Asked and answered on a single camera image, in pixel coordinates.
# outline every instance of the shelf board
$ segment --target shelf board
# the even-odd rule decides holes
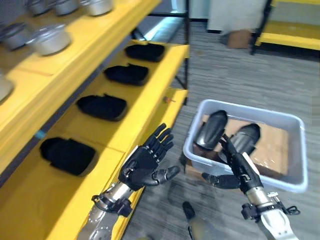
[[[274,0],[278,3],[295,3],[295,4],[311,4],[320,5],[320,0]]]
[[[169,88],[165,96],[171,98],[173,101],[168,103],[162,102],[156,110],[156,114],[152,117],[152,122],[144,130],[143,137],[138,142],[138,145],[143,144],[151,133],[162,123],[165,123],[168,128],[171,128],[175,123],[176,117],[187,97],[188,91],[176,88]],[[136,195],[132,196],[133,206],[137,204],[142,192],[136,192]],[[130,221],[131,215],[128,218],[121,217],[112,231],[112,240],[121,240],[121,237]]]
[[[0,173],[84,80],[159,3],[160,0],[115,0],[114,10],[103,16],[81,15],[75,20],[72,15],[59,17],[60,22],[66,21],[66,30],[73,38],[73,43],[65,51],[47,57],[34,53],[18,63],[16,61],[21,60],[19,56],[15,58],[14,52],[9,52],[12,54],[12,64],[9,65],[5,64],[8,59],[1,56],[0,68],[6,69],[6,77],[15,83],[16,88],[12,95],[0,104]],[[50,19],[35,17],[29,21],[32,21],[31,25],[34,26],[36,21],[51,21]],[[27,49],[21,51],[24,58]]]
[[[137,144],[142,144],[160,123],[164,122],[168,127],[173,125],[187,92],[173,88],[167,90],[165,95],[173,101],[159,104],[152,123],[142,130],[141,136],[144,137]],[[83,122],[82,126],[88,124],[92,122]],[[46,138],[53,137],[72,138],[93,147],[100,155],[97,165],[85,177],[72,176],[53,168],[40,155],[42,140],[0,188],[0,217],[6,219],[0,224],[0,239],[74,239],[93,206],[91,196],[105,190],[117,179],[130,153],[93,144],[76,133],[51,129]],[[133,207],[141,194],[142,190],[131,196]],[[113,240],[121,239],[129,220],[119,218],[113,229]]]
[[[259,37],[257,45],[260,43],[320,50],[320,26],[269,21]]]
[[[107,122],[83,114],[76,105],[72,105],[53,126],[61,132],[75,133],[92,143],[128,151],[151,121],[159,103],[170,83],[173,81],[181,63],[188,54],[188,45],[165,44],[165,56],[161,62],[147,62],[128,58],[121,51],[110,66],[128,63],[149,69],[148,82],[144,86],[132,86],[106,79],[103,73],[79,96],[102,96],[104,93],[127,101],[128,113],[122,121]]]

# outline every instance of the cardboard box on floor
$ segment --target cardboard box on floor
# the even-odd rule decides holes
[[[228,36],[228,48],[231,49],[247,49],[251,38],[251,31],[243,29],[232,31]]]
[[[204,115],[202,122],[207,122],[208,118],[208,115]],[[241,127],[251,123],[252,122],[248,121],[229,119],[225,127],[225,134],[230,137]],[[260,126],[260,139],[255,146],[256,149],[250,155],[252,161],[262,175],[276,179],[287,175],[288,133],[283,129],[263,123],[257,122],[257,124]],[[213,151],[205,151],[193,144],[194,154],[217,162],[222,162],[218,158],[218,152],[221,151],[221,148],[221,145],[218,144]]]

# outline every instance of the white plastic bin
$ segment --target white plastic bin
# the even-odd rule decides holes
[[[295,193],[306,191],[308,186],[308,169],[305,125],[300,118],[291,114],[211,99],[202,101],[193,118],[183,146],[183,154],[192,161],[194,168],[212,175],[232,173],[228,165],[193,153],[193,141],[200,127],[203,115],[210,115],[218,110],[225,110],[229,118],[264,123],[286,130],[288,132],[288,174],[281,179],[262,175],[261,181],[265,187],[273,186]]]

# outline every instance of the black shoe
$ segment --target black shoe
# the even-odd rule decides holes
[[[159,44],[148,43],[146,45],[136,44],[124,49],[126,55],[132,59],[149,62],[160,62],[165,55],[165,47]]]
[[[40,152],[51,166],[76,176],[90,173],[99,156],[90,146],[60,137],[45,140],[40,146]]]
[[[112,81],[122,84],[143,86],[148,81],[149,69],[144,66],[128,64],[128,66],[112,66],[103,71],[104,75]]]
[[[92,117],[116,122],[123,119],[128,111],[125,100],[107,94],[84,96],[76,105],[83,113]]]
[[[195,210],[192,208],[190,202],[185,201],[185,202],[182,204],[182,208],[183,208],[184,214],[185,214],[185,216],[186,216],[186,219],[190,220],[190,219],[192,219],[194,216],[196,216]]]

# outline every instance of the silver pot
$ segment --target silver pot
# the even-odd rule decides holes
[[[1,42],[7,49],[15,50],[22,47],[28,41],[30,32],[26,29],[25,23],[14,23],[5,27],[0,33]]]
[[[91,16],[106,14],[114,7],[113,0],[82,0],[80,3]]]
[[[50,10],[48,0],[27,0],[25,7],[28,10],[28,12],[33,16],[44,14],[48,10]]]
[[[65,32],[64,24],[44,26],[35,31],[27,42],[40,55],[56,54],[71,43],[71,38]]]
[[[7,80],[0,71],[0,101],[8,96],[13,89],[14,84],[11,81]]]
[[[70,14],[78,8],[77,0],[56,0],[54,4],[55,14],[58,16]]]

